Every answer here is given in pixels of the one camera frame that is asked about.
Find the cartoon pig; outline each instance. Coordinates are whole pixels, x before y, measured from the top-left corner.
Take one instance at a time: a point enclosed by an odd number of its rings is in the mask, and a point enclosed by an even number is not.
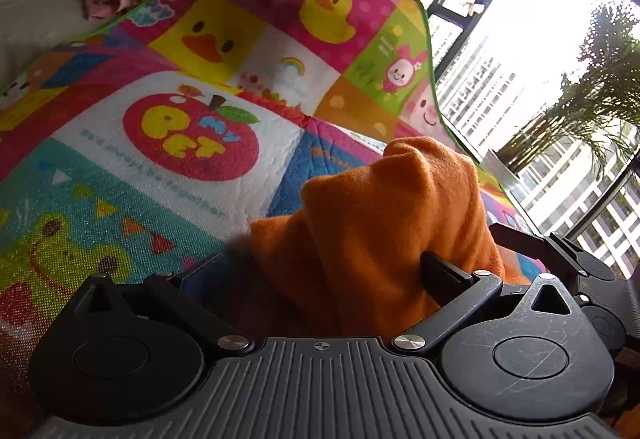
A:
[[[414,127],[418,132],[424,135],[431,135],[435,132],[436,127],[440,123],[438,111],[433,104],[433,93],[431,92],[431,83],[425,79],[416,88],[424,83],[422,93],[417,94],[417,98],[411,98],[406,102],[402,109],[401,117],[409,125]]]
[[[411,83],[416,70],[419,70],[429,53],[423,51],[416,58],[411,57],[411,47],[403,45],[398,47],[399,58],[386,70],[382,81],[382,89],[389,94],[395,94],[400,88]]]

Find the play mat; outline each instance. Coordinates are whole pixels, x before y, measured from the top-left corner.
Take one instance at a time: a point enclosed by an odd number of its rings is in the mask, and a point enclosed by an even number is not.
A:
[[[418,0],[148,0],[44,54],[0,96],[3,375],[24,382],[94,271],[190,268],[298,209],[309,178],[379,159],[379,142],[458,149],[430,51]],[[488,221],[527,229],[479,178]],[[501,253],[530,279],[542,268]]]

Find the metal screw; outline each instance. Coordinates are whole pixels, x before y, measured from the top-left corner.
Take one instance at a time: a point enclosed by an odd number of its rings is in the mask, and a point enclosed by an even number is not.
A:
[[[403,334],[394,339],[394,345],[406,351],[417,351],[423,348],[425,343],[424,338],[416,334]]]
[[[249,346],[249,340],[238,334],[229,334],[218,340],[218,346],[228,351],[241,351]]]

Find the orange cloth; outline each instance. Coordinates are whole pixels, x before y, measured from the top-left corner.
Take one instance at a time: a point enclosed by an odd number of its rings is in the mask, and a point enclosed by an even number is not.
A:
[[[317,336],[388,340],[433,313],[418,275],[425,250],[528,283],[505,273],[471,160],[429,137],[397,139],[372,165],[311,179],[302,200],[293,215],[254,222],[251,248]]]

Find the ribbed black surface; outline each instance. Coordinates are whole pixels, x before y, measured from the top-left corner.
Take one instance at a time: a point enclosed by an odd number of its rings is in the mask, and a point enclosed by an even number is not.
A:
[[[431,364],[423,359],[392,355],[376,339],[324,342],[329,348],[318,345],[317,339],[269,339],[262,350],[252,355],[223,359],[191,399],[149,422],[89,427],[52,418],[33,437],[615,437],[589,416],[553,427],[495,421],[455,399],[442,386]]]
[[[606,282],[593,277],[578,277],[578,291],[588,293],[594,305],[611,311],[627,334],[640,340],[640,297],[633,281],[616,278]]]

